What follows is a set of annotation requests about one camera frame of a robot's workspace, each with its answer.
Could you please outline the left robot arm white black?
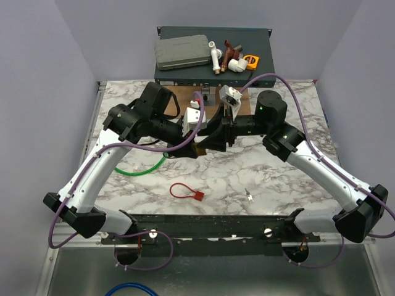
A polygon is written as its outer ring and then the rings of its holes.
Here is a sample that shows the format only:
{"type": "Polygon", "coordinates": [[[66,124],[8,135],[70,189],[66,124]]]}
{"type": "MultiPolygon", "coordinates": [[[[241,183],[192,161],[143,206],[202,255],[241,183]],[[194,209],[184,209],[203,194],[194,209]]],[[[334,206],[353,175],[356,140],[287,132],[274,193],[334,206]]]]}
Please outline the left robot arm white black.
{"type": "Polygon", "coordinates": [[[139,98],[109,110],[98,140],[81,167],[62,189],[44,196],[44,204],[56,218],[61,218],[84,238],[98,232],[112,232],[124,244],[136,239],[137,229],[129,214],[100,209],[95,202],[115,167],[132,149],[156,153],[191,149],[192,156],[196,156],[193,140],[206,118],[202,95],[193,93],[192,132],[183,131],[182,126],[165,115],[170,99],[174,98],[169,89],[150,82],[139,98]]]}

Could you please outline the white pvc elbow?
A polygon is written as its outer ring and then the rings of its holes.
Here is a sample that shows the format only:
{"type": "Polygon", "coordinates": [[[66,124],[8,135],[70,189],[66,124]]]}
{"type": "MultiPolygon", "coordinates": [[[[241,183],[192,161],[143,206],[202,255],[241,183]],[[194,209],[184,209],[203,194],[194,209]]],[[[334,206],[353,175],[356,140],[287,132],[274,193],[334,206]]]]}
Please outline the white pvc elbow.
{"type": "Polygon", "coordinates": [[[235,73],[244,72],[247,68],[248,61],[244,59],[231,59],[228,63],[228,69],[235,73]]]}

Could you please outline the brass padlock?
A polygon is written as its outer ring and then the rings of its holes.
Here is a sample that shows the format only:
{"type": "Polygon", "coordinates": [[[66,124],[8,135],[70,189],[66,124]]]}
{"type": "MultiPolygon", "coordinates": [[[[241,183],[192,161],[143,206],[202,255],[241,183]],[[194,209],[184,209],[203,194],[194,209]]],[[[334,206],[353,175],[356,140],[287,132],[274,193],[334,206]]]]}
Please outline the brass padlock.
{"type": "Polygon", "coordinates": [[[194,147],[194,150],[195,150],[196,155],[198,157],[207,155],[207,152],[206,152],[205,148],[199,147],[198,143],[194,143],[193,147],[194,147]]]}

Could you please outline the small silver key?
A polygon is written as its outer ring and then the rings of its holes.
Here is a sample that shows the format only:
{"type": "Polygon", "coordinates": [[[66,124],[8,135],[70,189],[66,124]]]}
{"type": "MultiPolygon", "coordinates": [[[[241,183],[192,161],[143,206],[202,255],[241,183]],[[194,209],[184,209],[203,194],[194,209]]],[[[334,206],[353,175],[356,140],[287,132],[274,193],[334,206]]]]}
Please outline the small silver key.
{"type": "Polygon", "coordinates": [[[253,199],[253,197],[252,197],[252,194],[251,194],[247,189],[244,189],[244,190],[246,191],[247,200],[248,200],[249,202],[253,202],[254,199],[253,199]]]}

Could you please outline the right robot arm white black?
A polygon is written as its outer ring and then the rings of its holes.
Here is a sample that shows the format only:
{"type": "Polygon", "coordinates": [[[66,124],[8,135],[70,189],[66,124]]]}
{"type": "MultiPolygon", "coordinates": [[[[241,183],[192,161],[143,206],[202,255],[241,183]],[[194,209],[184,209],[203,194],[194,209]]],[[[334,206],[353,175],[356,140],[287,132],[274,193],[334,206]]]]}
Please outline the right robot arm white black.
{"type": "Polygon", "coordinates": [[[238,136],[262,136],[269,153],[303,171],[339,204],[326,210],[295,210],[292,222],[284,226],[285,237],[296,242],[310,232],[338,232],[351,242],[363,242],[383,216],[388,190],[380,184],[370,186],[326,157],[305,133],[286,122],[287,108],[280,94],[271,90],[259,93],[252,115],[232,117],[221,105],[199,132],[205,138],[197,146],[224,152],[238,136]]]}

